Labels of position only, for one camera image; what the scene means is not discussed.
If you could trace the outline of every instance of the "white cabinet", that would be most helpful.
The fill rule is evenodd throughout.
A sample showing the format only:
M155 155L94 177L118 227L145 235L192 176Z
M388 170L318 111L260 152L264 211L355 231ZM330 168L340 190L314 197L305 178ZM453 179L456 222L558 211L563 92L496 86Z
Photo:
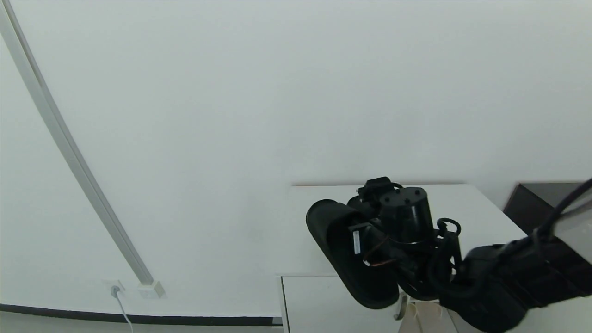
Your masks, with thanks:
M289 333L397 333L401 325L394 306L363 307L337 276L283 276L281 283Z

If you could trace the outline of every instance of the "black cable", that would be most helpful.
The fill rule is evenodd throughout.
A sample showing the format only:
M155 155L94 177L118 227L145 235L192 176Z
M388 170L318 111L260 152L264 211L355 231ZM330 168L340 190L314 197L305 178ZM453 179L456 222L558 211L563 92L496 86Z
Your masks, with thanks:
M567 209L574 201L583 196L589 189L592 188L592 178L582 183L575 190L569 193L561 202L555 206L549 217L539 227L539 234L550 235L552 233L553 225L561 218L563 211Z

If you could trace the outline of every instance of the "black stripe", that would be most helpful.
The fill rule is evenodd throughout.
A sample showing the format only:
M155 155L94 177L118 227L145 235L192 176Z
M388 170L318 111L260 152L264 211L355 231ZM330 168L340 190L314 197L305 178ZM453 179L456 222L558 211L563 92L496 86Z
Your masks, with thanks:
M123 315L115 313L54 310L7 304L0 304L0 311L63 319L78 319L84 321L126 322L126 320L123 318ZM140 315L128 315L128 317L134 324L189 326L281 326L273 324L274 317L186 317Z

